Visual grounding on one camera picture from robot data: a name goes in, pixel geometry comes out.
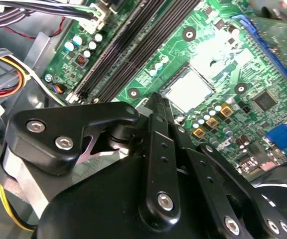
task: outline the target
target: dimm slot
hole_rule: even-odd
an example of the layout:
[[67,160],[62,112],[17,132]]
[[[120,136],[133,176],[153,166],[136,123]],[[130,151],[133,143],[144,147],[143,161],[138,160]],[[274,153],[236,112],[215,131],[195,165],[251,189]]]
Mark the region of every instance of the dimm slot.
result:
[[131,52],[127,61],[113,73],[109,82],[97,94],[100,102],[111,101],[135,76],[153,53],[199,4],[199,0],[176,0],[153,29]]

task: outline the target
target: black plastic mechanism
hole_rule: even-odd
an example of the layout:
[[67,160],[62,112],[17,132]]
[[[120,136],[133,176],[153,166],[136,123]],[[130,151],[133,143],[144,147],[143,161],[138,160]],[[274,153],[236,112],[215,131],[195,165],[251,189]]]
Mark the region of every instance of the black plastic mechanism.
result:
[[199,0],[175,0],[127,60],[112,74],[96,98],[101,102],[110,102],[199,2]]
[[[47,173],[72,167],[87,126],[95,132],[94,151],[130,149],[128,157],[53,198],[35,238],[287,239],[287,213],[272,207],[211,145],[195,147],[173,123],[167,99],[155,93],[145,107],[140,115],[126,103],[107,103],[11,119],[9,148]],[[45,127],[31,127],[30,120]],[[72,151],[58,151],[59,135],[73,140]]]
[[75,93],[90,94],[99,82],[102,82],[108,71],[124,54],[138,33],[151,21],[166,0],[143,0],[131,14],[126,25],[109,44],[95,65],[77,86]]

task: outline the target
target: black capacitor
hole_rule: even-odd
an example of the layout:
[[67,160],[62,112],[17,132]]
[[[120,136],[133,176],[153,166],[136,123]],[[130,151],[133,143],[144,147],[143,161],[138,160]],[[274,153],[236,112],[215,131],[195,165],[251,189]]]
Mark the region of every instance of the black capacitor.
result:
[[245,146],[248,146],[250,144],[248,137],[246,137],[245,135],[241,136],[241,141],[242,141],[242,144]]

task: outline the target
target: green circuit board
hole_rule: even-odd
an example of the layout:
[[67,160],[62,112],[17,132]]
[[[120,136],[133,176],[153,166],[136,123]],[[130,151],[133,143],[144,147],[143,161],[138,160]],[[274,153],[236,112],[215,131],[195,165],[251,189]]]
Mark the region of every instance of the green circuit board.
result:
[[[63,84],[69,93],[94,64],[135,5],[135,2],[128,1],[120,13],[110,17],[104,27],[104,31],[109,32],[105,42],[83,69],[72,65],[74,57],[64,50],[64,43],[74,35],[84,35],[88,41],[92,36],[73,23],[45,74],[54,76],[53,82]],[[274,127],[287,122],[287,79],[247,30],[237,20],[231,19],[237,14],[253,19],[271,49],[278,43],[280,51],[277,55],[287,66],[286,22],[254,17],[247,0],[205,0],[160,46],[114,101],[124,101],[136,107],[144,105],[152,92],[160,92],[170,98],[171,87],[191,73],[199,85],[195,82],[187,84],[180,93],[182,99],[185,98],[189,105],[196,103],[195,106],[183,111],[175,100],[172,105],[175,117],[184,118],[181,124],[190,132],[195,144],[215,139],[219,144],[217,148],[230,161],[245,155],[234,142],[242,135],[250,142],[258,141],[262,147],[268,148],[263,137]],[[148,34],[147,29],[140,36],[144,34]],[[73,52],[78,54],[86,48],[81,46]],[[202,89],[208,91],[206,96],[202,95]],[[211,118],[212,124],[193,127],[213,103],[228,109],[225,112],[227,116],[218,111]],[[197,129],[201,129],[203,134],[196,133]],[[227,135],[227,131],[232,132],[232,136]]]

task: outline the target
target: metal screw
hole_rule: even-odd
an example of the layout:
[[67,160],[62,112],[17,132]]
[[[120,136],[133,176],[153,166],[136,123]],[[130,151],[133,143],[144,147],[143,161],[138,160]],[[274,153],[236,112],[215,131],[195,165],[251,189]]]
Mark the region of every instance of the metal screw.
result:
[[280,234],[280,230],[279,228],[277,227],[277,225],[275,225],[274,222],[272,222],[271,220],[268,220],[268,225],[270,227],[270,229],[275,233],[275,234]]
[[73,140],[66,136],[60,136],[55,140],[55,145],[63,150],[70,150],[73,146]]
[[181,133],[184,133],[184,132],[185,132],[184,128],[181,127],[181,126],[178,126],[178,130],[179,130]]
[[45,125],[37,120],[32,120],[28,122],[26,124],[26,128],[33,133],[41,133],[46,129]]
[[227,228],[232,232],[234,235],[239,235],[240,234],[240,228],[238,224],[231,218],[226,216],[224,218],[224,223],[227,226]]
[[126,111],[128,112],[128,113],[130,113],[130,114],[132,114],[132,115],[134,115],[135,114],[135,111],[132,109],[132,108],[126,108]]
[[210,146],[205,146],[205,148],[210,152],[210,153],[212,153],[213,152],[213,149],[210,147]]
[[282,221],[280,221],[280,224],[281,224],[281,227],[283,228],[283,230],[287,233],[287,225]]
[[53,76],[51,74],[46,74],[44,76],[44,80],[48,83],[52,82],[53,81]]
[[166,211],[171,211],[173,209],[173,201],[165,193],[160,193],[158,195],[158,203]]

